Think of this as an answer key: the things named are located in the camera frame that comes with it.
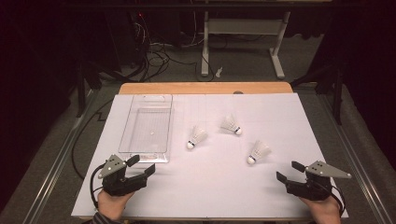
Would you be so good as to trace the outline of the white table mat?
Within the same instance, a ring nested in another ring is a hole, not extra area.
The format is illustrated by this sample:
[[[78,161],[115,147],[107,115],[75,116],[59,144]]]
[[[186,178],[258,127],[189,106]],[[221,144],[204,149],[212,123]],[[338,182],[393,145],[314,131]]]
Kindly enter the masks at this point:
[[[170,161],[158,164],[123,214],[141,219],[307,219],[306,206],[276,179],[304,180],[292,161],[309,165],[323,155],[296,93],[180,94],[174,100]],[[220,127],[233,115],[236,135]],[[206,140],[187,149],[192,128]],[[254,164],[247,158],[256,141],[272,152]]]

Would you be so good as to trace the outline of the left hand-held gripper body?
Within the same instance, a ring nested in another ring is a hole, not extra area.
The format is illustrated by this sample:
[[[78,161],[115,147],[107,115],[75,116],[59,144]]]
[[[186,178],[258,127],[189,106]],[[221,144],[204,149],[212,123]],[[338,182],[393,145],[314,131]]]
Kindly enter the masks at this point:
[[[103,190],[111,196],[123,196],[147,186],[145,173],[126,177],[127,161],[113,154],[105,162],[98,178],[102,180]]]

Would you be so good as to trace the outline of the white metal desk frame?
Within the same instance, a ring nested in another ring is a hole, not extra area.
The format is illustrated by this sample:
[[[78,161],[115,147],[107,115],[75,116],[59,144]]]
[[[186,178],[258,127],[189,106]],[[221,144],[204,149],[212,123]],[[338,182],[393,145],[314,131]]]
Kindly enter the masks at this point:
[[[290,12],[284,13],[279,20],[253,20],[253,19],[210,19],[205,13],[204,40],[201,63],[201,75],[209,75],[209,46],[210,35],[273,35],[276,44],[269,48],[269,54],[278,79],[284,79],[285,74],[278,57],[278,52],[290,19]]]

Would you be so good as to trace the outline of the black metal stand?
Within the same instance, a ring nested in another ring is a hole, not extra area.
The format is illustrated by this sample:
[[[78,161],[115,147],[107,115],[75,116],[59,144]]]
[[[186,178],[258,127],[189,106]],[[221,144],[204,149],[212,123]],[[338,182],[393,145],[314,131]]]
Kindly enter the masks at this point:
[[[290,85],[294,88],[303,83],[316,84],[317,94],[327,94],[332,92],[332,115],[335,121],[341,125],[341,103],[343,89],[342,69],[335,64],[326,64],[320,68],[308,72],[305,76],[293,80]]]
[[[92,90],[100,90],[102,88],[99,68],[94,62],[82,61],[77,64],[78,118],[82,116],[86,107],[85,84],[88,84]]]

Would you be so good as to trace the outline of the person's right hand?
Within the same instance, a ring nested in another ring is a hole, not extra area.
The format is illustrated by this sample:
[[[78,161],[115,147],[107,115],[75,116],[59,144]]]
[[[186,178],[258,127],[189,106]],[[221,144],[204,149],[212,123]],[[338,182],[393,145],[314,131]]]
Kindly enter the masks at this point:
[[[317,224],[341,224],[338,202],[330,196],[323,201],[310,201],[301,198],[309,208],[312,218]]]

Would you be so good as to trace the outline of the black equipment tower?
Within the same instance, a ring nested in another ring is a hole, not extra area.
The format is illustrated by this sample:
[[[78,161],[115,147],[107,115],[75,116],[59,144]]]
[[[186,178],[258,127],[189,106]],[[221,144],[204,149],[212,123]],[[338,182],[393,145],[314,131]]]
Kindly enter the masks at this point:
[[[148,48],[147,31],[134,12],[109,11],[106,20],[121,65],[141,65]]]

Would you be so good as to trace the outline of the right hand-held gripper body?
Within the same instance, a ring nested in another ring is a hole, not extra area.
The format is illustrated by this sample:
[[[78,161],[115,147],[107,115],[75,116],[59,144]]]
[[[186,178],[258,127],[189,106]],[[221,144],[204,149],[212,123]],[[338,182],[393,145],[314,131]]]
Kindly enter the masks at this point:
[[[286,191],[294,196],[310,201],[323,201],[332,194],[332,178],[352,177],[350,173],[342,171],[324,161],[315,161],[305,166],[305,182],[288,180]]]

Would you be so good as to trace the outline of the white shuttlecock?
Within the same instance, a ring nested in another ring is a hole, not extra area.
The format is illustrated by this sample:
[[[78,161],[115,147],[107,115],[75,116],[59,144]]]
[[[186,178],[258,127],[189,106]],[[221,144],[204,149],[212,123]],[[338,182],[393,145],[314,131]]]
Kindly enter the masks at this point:
[[[192,128],[191,137],[187,143],[187,149],[193,149],[197,144],[206,140],[207,132],[199,126]]]
[[[233,115],[228,115],[226,116],[221,124],[220,127],[224,130],[230,131],[236,135],[241,135],[242,134],[242,129],[236,122],[236,119],[233,117]]]
[[[255,142],[253,148],[250,151],[250,154],[247,157],[247,163],[254,164],[271,152],[271,148],[264,144],[264,142],[258,140]]]

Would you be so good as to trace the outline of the wooden table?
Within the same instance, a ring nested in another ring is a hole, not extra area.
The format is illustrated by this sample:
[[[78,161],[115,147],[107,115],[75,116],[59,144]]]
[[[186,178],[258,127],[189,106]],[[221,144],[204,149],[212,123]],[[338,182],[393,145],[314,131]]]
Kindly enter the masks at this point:
[[[246,94],[293,93],[287,82],[125,83],[119,94]]]

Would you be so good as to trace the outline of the clear plastic tray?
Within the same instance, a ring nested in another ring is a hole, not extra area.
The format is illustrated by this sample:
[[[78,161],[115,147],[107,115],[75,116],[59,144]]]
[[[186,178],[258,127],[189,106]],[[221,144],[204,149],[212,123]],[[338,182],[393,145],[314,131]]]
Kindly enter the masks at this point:
[[[119,153],[141,162],[167,163],[173,125],[173,96],[137,94],[132,97]]]

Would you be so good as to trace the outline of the person's left hand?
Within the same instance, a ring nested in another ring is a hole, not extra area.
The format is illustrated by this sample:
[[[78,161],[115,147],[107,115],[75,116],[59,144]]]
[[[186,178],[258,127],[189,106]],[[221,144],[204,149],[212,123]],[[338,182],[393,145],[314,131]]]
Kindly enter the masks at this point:
[[[128,201],[134,193],[123,196],[111,196],[104,190],[98,194],[98,212],[113,221],[119,221]]]

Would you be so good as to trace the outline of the aluminium floor rail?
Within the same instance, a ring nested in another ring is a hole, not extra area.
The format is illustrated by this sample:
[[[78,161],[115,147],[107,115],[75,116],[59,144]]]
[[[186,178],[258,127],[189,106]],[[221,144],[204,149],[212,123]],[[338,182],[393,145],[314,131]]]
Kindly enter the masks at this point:
[[[22,224],[36,224],[56,183],[64,168],[66,160],[71,153],[72,145],[77,142],[78,135],[82,132],[82,123],[86,118],[87,111],[92,106],[98,91],[89,90],[87,94],[83,93],[82,98],[85,105],[79,111],[72,121],[72,125],[67,129],[67,135],[56,154],[56,158],[51,161],[51,167],[46,172],[46,176],[42,181],[39,191],[37,192],[32,205],[29,208]]]
[[[396,224],[396,220],[391,218],[389,210],[381,200],[374,182],[370,179],[368,173],[364,169],[363,162],[359,159],[359,156],[349,140],[344,127],[338,124],[335,120],[332,112],[332,106],[328,98],[325,95],[319,95],[318,98],[330,118],[332,126],[335,128],[340,141],[342,142],[342,149],[344,150],[346,159],[351,166],[353,175],[359,183],[362,193],[367,203],[370,205],[378,224]]]

